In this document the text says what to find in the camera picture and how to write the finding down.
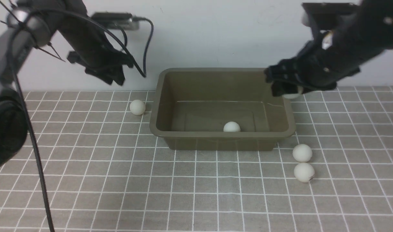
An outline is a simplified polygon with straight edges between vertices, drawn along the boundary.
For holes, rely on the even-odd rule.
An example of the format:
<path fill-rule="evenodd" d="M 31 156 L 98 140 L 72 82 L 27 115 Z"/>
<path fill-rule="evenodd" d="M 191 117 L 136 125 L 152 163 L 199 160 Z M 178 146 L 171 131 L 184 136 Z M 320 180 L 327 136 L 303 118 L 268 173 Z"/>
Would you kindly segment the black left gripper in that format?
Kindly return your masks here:
<path fill-rule="evenodd" d="M 115 49 L 105 33 L 108 30 L 87 15 L 81 0 L 65 0 L 64 16 L 60 33 L 74 49 L 68 55 L 70 62 L 85 67 L 85 73 L 93 75 L 108 85 L 115 82 L 122 86 L 126 80 L 123 66 L 133 67 L 131 55 Z"/>

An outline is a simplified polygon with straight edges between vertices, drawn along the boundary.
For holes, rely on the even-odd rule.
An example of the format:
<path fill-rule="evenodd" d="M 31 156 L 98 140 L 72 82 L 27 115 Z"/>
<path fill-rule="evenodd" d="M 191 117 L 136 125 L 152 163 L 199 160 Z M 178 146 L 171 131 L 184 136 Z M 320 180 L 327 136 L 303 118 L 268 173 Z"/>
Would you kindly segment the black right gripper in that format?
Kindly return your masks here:
<path fill-rule="evenodd" d="M 360 73 L 360 67 L 345 71 L 335 70 L 317 59 L 332 44 L 333 32 L 319 33 L 307 41 L 299 53 L 290 59 L 282 59 L 276 65 L 264 70 L 265 81 L 271 85 L 274 97 L 297 92 L 297 86 L 304 88 L 303 94 L 315 91 L 332 91 L 338 81 Z"/>

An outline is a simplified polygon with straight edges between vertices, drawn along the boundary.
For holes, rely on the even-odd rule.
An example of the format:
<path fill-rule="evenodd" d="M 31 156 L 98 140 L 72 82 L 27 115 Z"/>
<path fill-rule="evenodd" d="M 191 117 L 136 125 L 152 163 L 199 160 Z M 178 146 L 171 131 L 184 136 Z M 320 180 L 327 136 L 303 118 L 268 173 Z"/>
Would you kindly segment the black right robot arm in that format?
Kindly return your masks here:
<path fill-rule="evenodd" d="M 274 97 L 334 90 L 361 65 L 393 50 L 393 0 L 301 6 L 313 38 L 296 56 L 264 70 Z"/>

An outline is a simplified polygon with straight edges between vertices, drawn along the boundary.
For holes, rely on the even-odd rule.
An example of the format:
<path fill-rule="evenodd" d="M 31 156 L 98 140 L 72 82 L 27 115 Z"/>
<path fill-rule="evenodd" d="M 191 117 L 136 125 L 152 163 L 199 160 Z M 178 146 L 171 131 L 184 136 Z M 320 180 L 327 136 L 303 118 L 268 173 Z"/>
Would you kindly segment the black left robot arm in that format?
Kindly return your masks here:
<path fill-rule="evenodd" d="M 73 48 L 68 61 L 109 85 L 123 85 L 123 66 L 136 65 L 128 51 L 110 44 L 105 36 L 109 30 L 87 15 L 81 0 L 19 0 L 6 24 L 0 36 L 0 167 L 21 150 L 33 130 L 17 77 L 33 49 L 49 45 L 58 31 Z"/>

